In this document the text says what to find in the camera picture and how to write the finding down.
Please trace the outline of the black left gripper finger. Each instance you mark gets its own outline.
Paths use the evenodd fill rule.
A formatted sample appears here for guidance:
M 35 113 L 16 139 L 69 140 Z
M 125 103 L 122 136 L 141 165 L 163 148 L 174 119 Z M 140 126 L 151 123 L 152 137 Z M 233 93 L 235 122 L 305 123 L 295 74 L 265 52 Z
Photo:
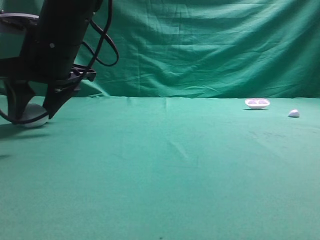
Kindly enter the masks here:
M 4 89 L 7 99 L 7 114 L 4 114 L 4 119 L 14 125 L 30 123 L 30 120 L 22 120 L 28 103 L 36 95 L 29 83 L 7 79 L 4 81 Z

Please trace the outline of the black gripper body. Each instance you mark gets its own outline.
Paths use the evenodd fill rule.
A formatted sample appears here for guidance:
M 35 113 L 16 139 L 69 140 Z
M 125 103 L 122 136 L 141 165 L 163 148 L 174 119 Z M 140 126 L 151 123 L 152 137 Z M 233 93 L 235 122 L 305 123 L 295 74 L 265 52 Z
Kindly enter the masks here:
M 64 85 L 92 80 L 96 72 L 75 64 L 84 32 L 27 32 L 18 56 L 0 60 L 0 76 L 16 81 Z

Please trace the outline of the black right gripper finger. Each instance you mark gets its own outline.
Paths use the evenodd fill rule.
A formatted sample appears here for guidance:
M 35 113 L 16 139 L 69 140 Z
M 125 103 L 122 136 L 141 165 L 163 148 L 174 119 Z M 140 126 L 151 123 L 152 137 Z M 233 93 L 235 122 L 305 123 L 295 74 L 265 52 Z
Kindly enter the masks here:
M 72 82 L 63 85 L 49 84 L 47 86 L 43 107 L 52 119 L 58 110 L 80 90 L 79 83 Z

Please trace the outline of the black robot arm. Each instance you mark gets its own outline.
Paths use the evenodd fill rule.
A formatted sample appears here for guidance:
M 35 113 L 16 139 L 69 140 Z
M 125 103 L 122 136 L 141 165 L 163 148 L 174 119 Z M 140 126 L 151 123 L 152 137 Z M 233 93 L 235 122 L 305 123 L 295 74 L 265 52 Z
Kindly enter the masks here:
M 0 14 L 7 31 L 24 31 L 16 57 L 0 61 L 4 79 L 7 113 L 1 116 L 12 124 L 25 124 L 23 113 L 35 96 L 30 82 L 47 85 L 44 116 L 51 119 L 79 91 L 82 79 L 92 80 L 90 67 L 75 64 L 90 20 L 101 6 L 99 0 L 46 0 L 39 15 Z

